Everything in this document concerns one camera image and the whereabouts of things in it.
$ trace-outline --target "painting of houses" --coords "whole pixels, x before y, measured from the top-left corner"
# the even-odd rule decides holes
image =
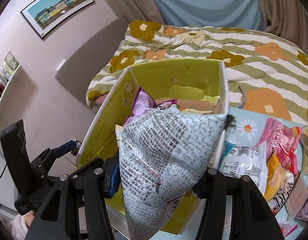
[[[44,37],[61,21],[94,0],[35,0],[21,11],[32,28]]]

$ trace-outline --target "white shelf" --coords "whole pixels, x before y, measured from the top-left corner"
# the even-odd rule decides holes
[[[6,84],[6,86],[5,86],[4,90],[3,90],[3,93],[2,93],[2,95],[0,97],[0,106],[1,106],[4,98],[6,98],[5,94],[8,93],[9,89],[12,87],[13,83],[17,79],[17,77],[18,77],[19,73],[21,72],[21,70],[22,70],[22,66],[20,65],[13,72],[11,78],[9,79],[8,83]]]

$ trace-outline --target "floral comforter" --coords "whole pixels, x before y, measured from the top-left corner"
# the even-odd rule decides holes
[[[167,58],[210,58],[225,62],[230,106],[308,123],[308,57],[290,41],[240,28],[183,27],[147,21],[129,24],[111,61],[91,81],[86,102],[110,91],[123,69]]]

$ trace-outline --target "white wall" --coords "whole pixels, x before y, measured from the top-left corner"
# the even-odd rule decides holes
[[[105,0],[95,0],[41,40],[20,13],[32,1],[11,0],[0,17],[0,66],[11,50],[24,69],[6,95],[0,130],[23,118],[30,160],[47,147],[83,140],[94,114],[54,79],[55,69],[117,18]],[[60,160],[52,175],[62,174],[65,168],[72,165]]]

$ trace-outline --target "headboard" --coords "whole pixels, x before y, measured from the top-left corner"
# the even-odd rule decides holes
[[[70,56],[57,71],[60,84],[86,104],[85,93],[99,71],[111,60],[124,39],[128,23],[120,17],[101,29]]]

